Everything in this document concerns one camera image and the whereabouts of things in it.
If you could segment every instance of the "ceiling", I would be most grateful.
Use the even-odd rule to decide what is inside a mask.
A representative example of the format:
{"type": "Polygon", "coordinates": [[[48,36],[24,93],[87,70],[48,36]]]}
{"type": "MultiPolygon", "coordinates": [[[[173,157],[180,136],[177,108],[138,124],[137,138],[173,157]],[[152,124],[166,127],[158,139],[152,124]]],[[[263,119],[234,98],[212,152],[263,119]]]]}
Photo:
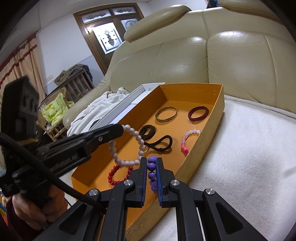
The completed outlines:
{"type": "Polygon", "coordinates": [[[84,9],[113,4],[135,2],[129,0],[41,0],[12,29],[0,51],[0,64],[30,35],[45,28],[53,21],[84,9]]]}

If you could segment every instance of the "black hair tie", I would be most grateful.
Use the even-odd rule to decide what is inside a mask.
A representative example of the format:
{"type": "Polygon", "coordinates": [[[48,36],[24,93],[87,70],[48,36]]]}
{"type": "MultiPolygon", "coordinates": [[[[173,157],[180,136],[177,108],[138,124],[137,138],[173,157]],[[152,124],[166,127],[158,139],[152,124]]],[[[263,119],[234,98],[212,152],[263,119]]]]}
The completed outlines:
{"type": "Polygon", "coordinates": [[[141,128],[141,130],[139,131],[139,135],[144,140],[144,145],[155,150],[155,151],[159,151],[159,152],[167,151],[168,149],[170,149],[173,144],[173,139],[169,135],[165,135],[162,138],[160,138],[158,141],[153,142],[153,143],[145,142],[145,141],[151,139],[155,135],[155,133],[156,133],[156,128],[152,125],[145,125],[141,128]],[[169,139],[169,141],[170,141],[167,147],[164,147],[164,148],[155,147],[156,145],[160,144],[165,139],[169,139]]]}
{"type": "Polygon", "coordinates": [[[152,125],[145,125],[139,131],[139,135],[142,137],[144,141],[150,140],[155,135],[155,133],[156,133],[156,128],[152,125]]]}

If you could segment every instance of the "black cable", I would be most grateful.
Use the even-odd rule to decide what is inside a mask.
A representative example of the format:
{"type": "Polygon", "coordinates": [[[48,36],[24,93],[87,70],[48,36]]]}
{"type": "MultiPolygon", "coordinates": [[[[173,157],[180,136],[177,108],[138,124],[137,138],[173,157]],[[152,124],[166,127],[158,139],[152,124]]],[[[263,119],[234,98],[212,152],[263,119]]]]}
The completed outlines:
{"type": "Polygon", "coordinates": [[[36,171],[43,175],[48,181],[50,181],[57,188],[61,189],[70,196],[78,199],[81,202],[89,204],[97,208],[100,212],[106,213],[106,209],[98,202],[94,201],[90,197],[83,195],[76,191],[72,187],[68,186],[62,180],[60,180],[54,173],[52,173],[36,156],[34,156],[27,149],[19,145],[8,135],[0,132],[0,145],[8,148],[14,152],[19,158],[29,163],[36,171]]]}
{"type": "Polygon", "coordinates": [[[145,125],[141,128],[141,130],[139,131],[139,135],[144,140],[144,145],[148,146],[149,148],[151,148],[155,151],[159,151],[159,152],[167,151],[168,149],[170,149],[173,144],[173,139],[169,135],[165,135],[162,138],[160,138],[158,141],[153,142],[153,143],[145,142],[145,141],[151,139],[155,135],[155,133],[156,133],[156,128],[153,125],[145,125]],[[164,148],[155,147],[156,145],[160,144],[165,139],[169,139],[169,141],[170,141],[167,147],[164,147],[164,148]]]}

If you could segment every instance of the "human hand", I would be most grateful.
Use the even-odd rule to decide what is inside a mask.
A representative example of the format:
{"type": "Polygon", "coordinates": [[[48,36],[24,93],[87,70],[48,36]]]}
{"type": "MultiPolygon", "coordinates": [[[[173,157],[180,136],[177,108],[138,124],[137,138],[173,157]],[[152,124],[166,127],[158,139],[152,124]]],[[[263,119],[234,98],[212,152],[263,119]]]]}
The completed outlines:
{"type": "Polygon", "coordinates": [[[46,221],[53,223],[67,210],[68,203],[65,193],[56,186],[51,186],[48,196],[51,199],[41,210],[21,194],[13,195],[12,204],[16,215],[35,230],[41,230],[41,224],[46,221]]]}

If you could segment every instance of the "glass window pane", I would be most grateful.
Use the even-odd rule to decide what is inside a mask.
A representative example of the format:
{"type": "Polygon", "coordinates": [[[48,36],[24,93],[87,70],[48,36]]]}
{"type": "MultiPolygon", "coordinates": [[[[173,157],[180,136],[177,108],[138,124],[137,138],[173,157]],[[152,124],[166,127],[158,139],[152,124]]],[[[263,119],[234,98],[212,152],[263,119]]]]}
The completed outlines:
{"type": "Polygon", "coordinates": [[[136,12],[134,7],[117,7],[112,9],[115,15],[136,12]]]}
{"type": "Polygon", "coordinates": [[[100,10],[97,12],[89,13],[87,15],[82,16],[81,18],[84,23],[88,23],[92,20],[105,18],[105,17],[109,17],[109,16],[111,16],[110,11],[108,9],[105,9],[105,10],[100,10]]]}
{"type": "Polygon", "coordinates": [[[114,23],[106,23],[92,28],[104,53],[110,53],[122,43],[114,23]]]}
{"type": "Polygon", "coordinates": [[[124,29],[127,31],[131,26],[133,26],[138,20],[136,18],[132,19],[125,19],[121,20],[121,23],[124,27],[124,29]]]}

